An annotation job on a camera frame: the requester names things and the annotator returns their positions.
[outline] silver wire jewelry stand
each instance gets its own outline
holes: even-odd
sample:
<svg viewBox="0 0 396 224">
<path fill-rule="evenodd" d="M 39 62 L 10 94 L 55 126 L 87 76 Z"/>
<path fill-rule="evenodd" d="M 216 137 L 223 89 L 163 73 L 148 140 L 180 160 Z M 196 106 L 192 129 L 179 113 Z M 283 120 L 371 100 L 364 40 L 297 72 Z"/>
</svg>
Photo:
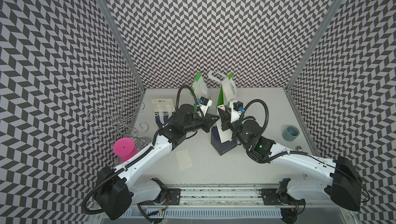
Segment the silver wire jewelry stand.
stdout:
<svg viewBox="0 0 396 224">
<path fill-rule="evenodd" d="M 144 129 L 144 127 L 142 127 L 142 124 L 145 124 L 147 126 L 146 130 L 144 130 L 144 131 L 139 131 L 138 129 L 136 129 L 135 127 L 133 127 L 127 123 L 127 121 L 131 120 L 131 118 L 133 118 L 134 116 L 139 114 L 141 111 L 143 111 L 143 109 L 145 108 L 145 104 L 143 102 L 135 103 L 135 105 L 134 105 L 135 110 L 138 110 L 138 111 L 133 113 L 132 116 L 130 116 L 129 118 L 125 118 L 122 116 L 122 113 L 124 113 L 124 108 L 125 108 L 124 98 L 122 98 L 120 95 L 117 95 L 117 96 L 113 97 L 112 102 L 113 102 L 115 109 L 120 110 L 118 113 L 116 113 L 114 115 L 110 115 L 105 110 L 100 110 L 100 109 L 92 109 L 88 112 L 87 119 L 89 121 L 94 122 L 94 121 L 98 120 L 100 117 L 99 114 L 102 113 L 105 116 L 109 117 L 112 123 L 110 125 L 99 127 L 96 129 L 91 129 L 90 131 L 88 131 L 87 134 L 84 135 L 84 140 L 86 142 L 91 143 L 91 144 L 99 142 L 102 139 L 102 137 L 101 137 L 101 135 L 99 135 L 97 133 L 97 131 L 101 130 L 101 129 L 107 129 L 110 127 L 114 127 L 116 132 L 119 133 L 120 135 L 122 135 L 124 137 L 130 137 L 133 139 L 135 139 L 140 134 L 146 133 L 149 130 L 148 124 L 146 122 L 141 122 L 139 124 L 140 129 Z M 124 132 L 121 132 L 121 129 L 127 129 L 127 130 L 130 130 L 131 132 L 130 132 L 130 134 L 128 134 L 129 132 L 124 133 Z"/>
</svg>

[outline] chevron patterned wall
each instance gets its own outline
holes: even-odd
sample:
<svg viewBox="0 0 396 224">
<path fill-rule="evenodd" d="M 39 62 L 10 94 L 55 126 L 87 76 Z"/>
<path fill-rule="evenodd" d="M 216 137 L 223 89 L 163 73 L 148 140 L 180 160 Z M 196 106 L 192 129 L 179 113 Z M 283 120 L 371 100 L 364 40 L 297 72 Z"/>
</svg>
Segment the chevron patterned wall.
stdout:
<svg viewBox="0 0 396 224">
<path fill-rule="evenodd" d="M 143 84 L 177 88 L 212 69 L 285 86 L 332 0 L 106 1 Z"/>
<path fill-rule="evenodd" d="M 395 4 L 344 0 L 292 89 L 322 156 L 364 176 L 363 223 L 396 223 Z"/>
<path fill-rule="evenodd" d="M 0 55 L 0 223 L 81 223 L 116 158 L 114 130 L 83 141 L 87 113 L 136 102 L 131 72 L 93 0 L 0 0 Z"/>
</svg>

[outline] beige paper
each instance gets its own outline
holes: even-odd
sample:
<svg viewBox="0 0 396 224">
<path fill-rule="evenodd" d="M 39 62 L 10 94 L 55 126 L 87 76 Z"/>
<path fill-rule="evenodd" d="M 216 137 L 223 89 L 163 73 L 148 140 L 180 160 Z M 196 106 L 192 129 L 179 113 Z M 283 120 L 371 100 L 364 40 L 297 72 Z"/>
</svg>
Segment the beige paper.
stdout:
<svg viewBox="0 0 396 224">
<path fill-rule="evenodd" d="M 192 167 L 189 151 L 187 149 L 176 151 L 176 157 L 181 171 Z"/>
</svg>

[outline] small metal object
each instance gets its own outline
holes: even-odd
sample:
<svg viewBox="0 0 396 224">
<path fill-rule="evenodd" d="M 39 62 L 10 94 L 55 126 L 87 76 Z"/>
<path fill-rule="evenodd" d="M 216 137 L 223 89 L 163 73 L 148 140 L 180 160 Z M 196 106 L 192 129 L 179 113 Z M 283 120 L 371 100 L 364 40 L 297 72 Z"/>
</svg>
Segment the small metal object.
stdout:
<svg viewBox="0 0 396 224">
<path fill-rule="evenodd" d="M 143 102 L 137 102 L 135 104 L 134 108 L 136 110 L 139 109 L 139 112 L 134 112 L 132 114 L 132 116 L 130 116 L 129 118 L 124 118 L 122 116 L 122 114 L 125 113 L 125 105 L 124 105 L 125 101 L 124 101 L 124 98 L 121 97 L 121 95 L 114 96 L 113 99 L 112 99 L 112 102 L 113 102 L 113 106 L 112 107 L 117 111 L 117 113 L 115 113 L 113 115 L 110 115 L 108 112 L 106 112 L 105 110 L 101 110 L 101 109 L 92 109 L 92 110 L 90 110 L 88 112 L 87 119 L 89 121 L 94 122 L 94 121 L 98 120 L 99 117 L 101 116 L 101 115 L 99 115 L 99 113 L 101 113 L 101 114 L 104 114 L 104 116 L 106 116 L 107 118 L 110 119 L 111 124 L 109 124 L 107 126 L 99 127 L 99 128 L 96 128 L 96 129 L 91 129 L 90 131 L 88 131 L 84 135 L 85 142 L 91 143 L 91 144 L 99 142 L 101 140 L 101 136 L 99 134 L 94 135 L 93 132 L 97 133 L 97 131 L 100 130 L 100 129 L 107 129 L 107 128 L 110 128 L 110 127 L 114 127 L 116 129 L 116 131 L 119 134 L 121 134 L 122 136 L 129 137 L 129 138 L 132 138 L 132 139 L 135 139 L 139 134 L 144 134 L 145 132 L 147 132 L 149 130 L 148 123 L 146 123 L 146 122 L 141 122 L 139 124 L 141 129 L 144 129 L 144 127 L 142 127 L 142 124 L 145 124 L 147 126 L 146 130 L 143 131 L 143 132 L 139 132 L 135 127 L 133 127 L 133 126 L 128 124 L 131 118 L 133 118 L 138 113 L 140 113 L 140 112 L 142 112 L 144 110 L 145 104 Z M 132 133 L 131 134 L 122 133 L 121 132 L 122 128 L 130 129 L 130 130 L 132 130 Z"/>
</svg>

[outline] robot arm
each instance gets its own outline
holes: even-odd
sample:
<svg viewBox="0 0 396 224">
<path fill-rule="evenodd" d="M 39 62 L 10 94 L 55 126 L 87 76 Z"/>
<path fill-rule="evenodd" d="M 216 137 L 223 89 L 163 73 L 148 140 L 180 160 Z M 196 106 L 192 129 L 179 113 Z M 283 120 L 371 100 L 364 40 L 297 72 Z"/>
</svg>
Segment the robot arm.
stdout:
<svg viewBox="0 0 396 224">
<path fill-rule="evenodd" d="M 86 208 L 86 202 L 90 195 L 93 195 L 95 201 L 101 206 L 102 209 L 99 211 L 106 212 L 111 220 L 120 217 L 131 204 L 149 200 L 161 203 L 165 199 L 166 186 L 160 180 L 152 179 L 139 185 L 135 185 L 135 183 L 156 161 L 180 145 L 186 139 L 188 132 L 199 129 L 205 132 L 210 131 L 212 125 L 219 119 L 219 116 L 206 113 L 211 103 L 211 100 L 202 97 L 197 101 L 199 112 L 196 112 L 190 104 L 183 104 L 180 108 L 175 108 L 174 114 L 164 124 L 165 126 L 156 132 L 151 145 L 146 146 L 115 168 L 104 167 L 98 172 L 96 187 L 83 201 L 83 212 L 86 214 L 99 213 Z"/>
<path fill-rule="evenodd" d="M 268 109 L 261 100 L 251 101 L 246 108 L 254 102 L 262 103 L 268 114 Z M 362 179 L 349 159 L 341 156 L 337 160 L 311 156 L 306 152 L 295 151 L 267 139 L 262 136 L 262 133 L 268 117 L 263 128 L 254 117 L 244 118 L 245 109 L 242 106 L 243 103 L 232 101 L 230 108 L 218 108 L 218 111 L 222 130 L 230 129 L 233 137 L 239 140 L 252 160 L 258 163 L 273 162 L 285 165 L 316 178 L 291 182 L 289 187 L 290 179 L 283 179 L 277 191 L 278 199 L 282 203 L 290 204 L 290 202 L 297 202 L 304 198 L 331 199 L 345 209 L 360 210 Z"/>
</svg>

